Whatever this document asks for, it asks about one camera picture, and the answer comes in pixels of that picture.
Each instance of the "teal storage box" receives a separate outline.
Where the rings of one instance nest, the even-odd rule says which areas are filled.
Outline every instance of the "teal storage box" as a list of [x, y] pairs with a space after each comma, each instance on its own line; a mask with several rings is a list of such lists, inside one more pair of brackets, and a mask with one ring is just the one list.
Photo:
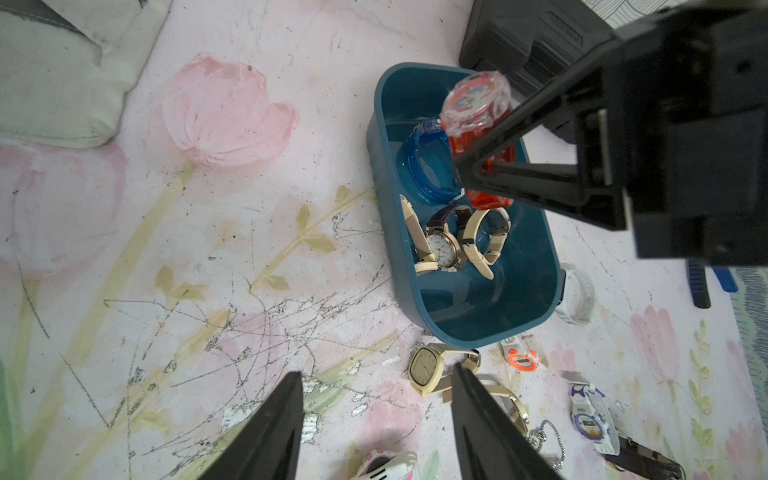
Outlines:
[[[544, 212], [516, 201], [507, 209], [511, 229], [487, 280], [471, 264], [458, 272], [416, 276], [412, 241], [400, 205], [404, 195], [422, 226], [444, 207], [415, 185], [401, 146], [423, 119], [436, 118], [453, 86], [473, 73], [463, 68], [403, 63], [387, 70], [376, 86], [366, 143], [392, 267], [395, 295], [414, 324], [449, 345], [474, 349], [544, 322], [560, 300], [562, 281]], [[517, 161], [528, 162], [522, 141]], [[468, 204], [463, 197], [459, 203]], [[488, 236], [478, 232], [483, 251]]]

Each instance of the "metal chain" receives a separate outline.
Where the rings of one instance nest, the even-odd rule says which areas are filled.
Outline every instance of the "metal chain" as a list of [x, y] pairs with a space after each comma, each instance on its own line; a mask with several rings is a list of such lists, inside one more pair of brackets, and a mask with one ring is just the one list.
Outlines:
[[565, 447], [563, 446], [563, 441], [560, 439], [560, 432], [558, 432], [552, 422], [545, 419], [541, 422], [541, 426], [538, 429], [531, 430], [531, 432], [528, 433], [528, 442], [531, 443], [534, 449], [536, 449], [536, 452], [540, 452], [541, 447], [547, 440], [547, 435], [544, 433], [544, 425], [546, 424], [549, 424], [549, 426], [552, 427], [554, 436], [558, 439], [558, 445], [560, 445], [560, 459], [551, 464], [552, 468], [559, 470], [560, 468], [563, 468], [563, 462], [565, 462]]

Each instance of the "black case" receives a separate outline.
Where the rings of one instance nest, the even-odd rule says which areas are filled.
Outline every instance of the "black case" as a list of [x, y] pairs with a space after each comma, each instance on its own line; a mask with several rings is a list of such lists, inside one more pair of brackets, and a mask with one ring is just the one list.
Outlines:
[[[581, 0], [475, 0], [458, 64], [498, 70], [528, 98], [612, 31]], [[568, 143], [576, 140], [567, 118], [545, 127]]]

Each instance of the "square watch face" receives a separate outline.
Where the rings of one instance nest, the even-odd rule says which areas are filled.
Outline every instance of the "square watch face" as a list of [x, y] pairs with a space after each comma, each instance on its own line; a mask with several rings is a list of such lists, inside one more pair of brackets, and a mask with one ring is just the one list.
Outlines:
[[411, 378], [417, 385], [425, 386], [435, 375], [437, 356], [427, 349], [416, 352], [411, 362]]

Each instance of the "beige leather watch strap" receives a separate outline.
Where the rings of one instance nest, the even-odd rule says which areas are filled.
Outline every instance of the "beige leather watch strap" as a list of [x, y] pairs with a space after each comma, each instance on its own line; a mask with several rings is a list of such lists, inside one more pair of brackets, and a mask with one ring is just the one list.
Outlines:
[[462, 362], [462, 366], [472, 373], [477, 372], [480, 369], [480, 352], [473, 349], [460, 349], [454, 346], [450, 346], [445, 343], [430, 343], [432, 348], [443, 353], [465, 353], [468, 355], [467, 359]]
[[414, 268], [416, 275], [421, 273], [432, 272], [438, 269], [437, 259], [435, 254], [432, 253], [432, 248], [427, 243], [427, 238], [422, 230], [422, 226], [419, 223], [419, 218], [416, 216], [416, 212], [413, 210], [411, 202], [409, 202], [404, 196], [400, 195], [400, 205], [402, 207], [402, 214], [406, 219], [406, 227], [408, 233], [411, 234], [411, 241], [416, 248], [416, 253], [419, 258], [422, 259], [418, 262]]
[[[485, 216], [488, 215], [488, 212], [493, 210], [499, 212], [504, 217], [507, 227], [502, 232], [490, 236], [488, 250], [485, 252], [485, 255], [483, 255], [480, 253], [480, 250], [478, 250], [475, 239], [477, 238], [480, 223]], [[494, 208], [493, 210], [477, 210], [474, 212], [472, 217], [470, 217], [469, 222], [467, 222], [467, 227], [464, 229], [464, 235], [462, 235], [462, 238], [459, 241], [464, 253], [469, 258], [469, 261], [477, 267], [478, 272], [480, 272], [481, 275], [489, 280], [493, 280], [493, 272], [488, 266], [496, 263], [496, 260], [502, 255], [502, 248], [507, 241], [510, 226], [507, 210], [503, 208]]]

